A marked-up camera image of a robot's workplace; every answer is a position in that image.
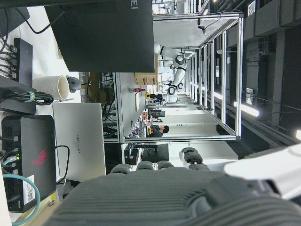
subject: black hair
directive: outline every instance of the black hair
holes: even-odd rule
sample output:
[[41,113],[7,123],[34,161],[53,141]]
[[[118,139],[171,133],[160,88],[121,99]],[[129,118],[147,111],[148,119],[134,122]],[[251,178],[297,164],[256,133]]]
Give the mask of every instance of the black hair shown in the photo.
[[164,126],[164,130],[162,132],[163,133],[168,133],[169,132],[169,126]]

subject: robotic arm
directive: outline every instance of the robotic arm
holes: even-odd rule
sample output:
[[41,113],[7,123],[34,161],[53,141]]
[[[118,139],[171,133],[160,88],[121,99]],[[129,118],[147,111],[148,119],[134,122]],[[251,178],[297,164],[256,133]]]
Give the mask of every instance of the robotic arm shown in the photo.
[[173,60],[174,67],[177,69],[177,71],[174,75],[174,82],[172,86],[170,86],[167,90],[167,98],[170,102],[176,101],[172,96],[175,95],[177,88],[182,88],[183,84],[181,83],[181,81],[186,74],[187,65],[184,57],[180,52],[166,46],[161,46],[158,43],[154,43],[154,52]]

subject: paper cup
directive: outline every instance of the paper cup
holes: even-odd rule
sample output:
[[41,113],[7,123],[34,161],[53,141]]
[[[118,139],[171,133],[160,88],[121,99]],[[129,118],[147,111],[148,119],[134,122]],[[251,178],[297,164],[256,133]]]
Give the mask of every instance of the paper cup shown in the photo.
[[35,78],[32,87],[37,91],[51,94],[55,100],[65,100],[69,94],[69,83],[65,76]]

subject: silver laptop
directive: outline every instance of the silver laptop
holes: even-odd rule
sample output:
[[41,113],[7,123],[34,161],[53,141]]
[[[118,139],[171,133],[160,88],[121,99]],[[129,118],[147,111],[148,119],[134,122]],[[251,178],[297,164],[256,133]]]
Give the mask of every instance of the silver laptop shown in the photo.
[[[66,179],[85,181],[105,175],[103,123],[100,103],[53,104],[57,145],[70,148]],[[66,172],[68,151],[57,151],[60,176]]]

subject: man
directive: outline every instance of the man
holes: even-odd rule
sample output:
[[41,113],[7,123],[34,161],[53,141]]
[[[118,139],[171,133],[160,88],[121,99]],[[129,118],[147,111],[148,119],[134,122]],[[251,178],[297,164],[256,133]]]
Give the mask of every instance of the man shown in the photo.
[[151,134],[152,137],[162,137],[163,133],[169,132],[169,126],[159,126],[159,125],[153,125],[153,119],[150,120],[150,127],[153,129],[153,132]]

